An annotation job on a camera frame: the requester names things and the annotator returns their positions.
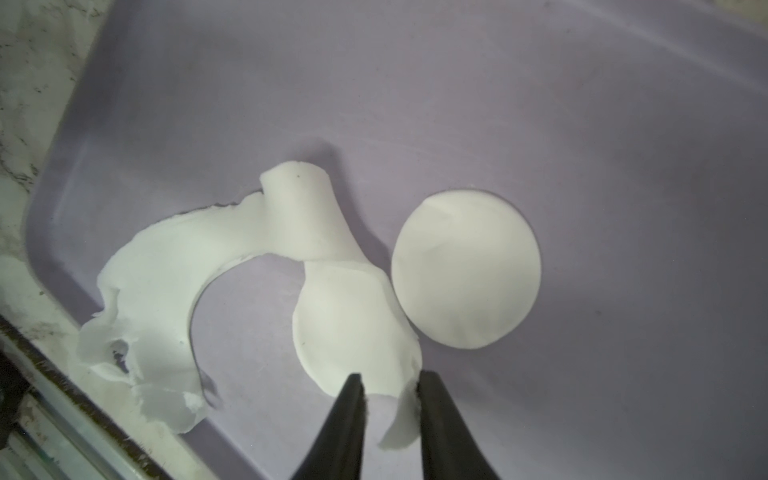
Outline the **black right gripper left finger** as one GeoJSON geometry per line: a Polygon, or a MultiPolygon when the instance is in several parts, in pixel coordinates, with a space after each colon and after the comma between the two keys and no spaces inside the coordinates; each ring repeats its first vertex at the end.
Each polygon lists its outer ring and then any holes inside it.
{"type": "Polygon", "coordinates": [[[350,374],[293,480],[358,480],[362,469],[366,395],[359,373],[350,374]]]}

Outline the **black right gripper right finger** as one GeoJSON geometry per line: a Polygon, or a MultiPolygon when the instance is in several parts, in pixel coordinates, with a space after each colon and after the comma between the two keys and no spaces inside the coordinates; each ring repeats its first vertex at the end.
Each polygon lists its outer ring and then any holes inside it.
{"type": "Polygon", "coordinates": [[[417,394],[423,478],[498,480],[437,372],[420,372],[417,394]]]}

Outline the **white dough piece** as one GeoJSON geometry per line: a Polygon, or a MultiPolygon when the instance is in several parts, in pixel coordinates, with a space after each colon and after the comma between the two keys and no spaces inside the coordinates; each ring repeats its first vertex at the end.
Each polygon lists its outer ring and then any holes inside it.
{"type": "Polygon", "coordinates": [[[367,393],[398,402],[380,447],[413,444],[419,340],[389,277],[355,239],[329,174],[312,163],[281,163],[238,202],[136,233],[98,273],[102,306],[80,329],[77,360],[127,384],[146,418],[188,432],[207,412],[191,340],[199,300],[221,276],[261,258],[302,267],[291,327],[309,378],[336,395],[348,376],[360,375],[367,393]]]}

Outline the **round cut dough wrapper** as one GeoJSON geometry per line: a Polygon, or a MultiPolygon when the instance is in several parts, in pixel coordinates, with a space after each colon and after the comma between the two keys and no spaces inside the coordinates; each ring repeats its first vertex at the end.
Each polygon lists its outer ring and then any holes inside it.
{"type": "Polygon", "coordinates": [[[392,282],[409,320],[458,349],[488,346],[529,314],[542,259],[524,216],[501,197],[447,190],[424,199],[403,224],[392,282]]]}

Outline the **lavender silicone mat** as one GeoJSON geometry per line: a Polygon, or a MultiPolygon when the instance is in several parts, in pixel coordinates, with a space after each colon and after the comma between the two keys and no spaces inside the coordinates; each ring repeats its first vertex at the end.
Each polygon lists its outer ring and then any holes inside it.
{"type": "Polygon", "coordinates": [[[38,178],[76,323],[138,231],[324,168],[381,267],[427,196],[532,226],[536,304],[424,340],[505,479],[767,475],[767,37],[698,1],[118,1],[38,178]]]}

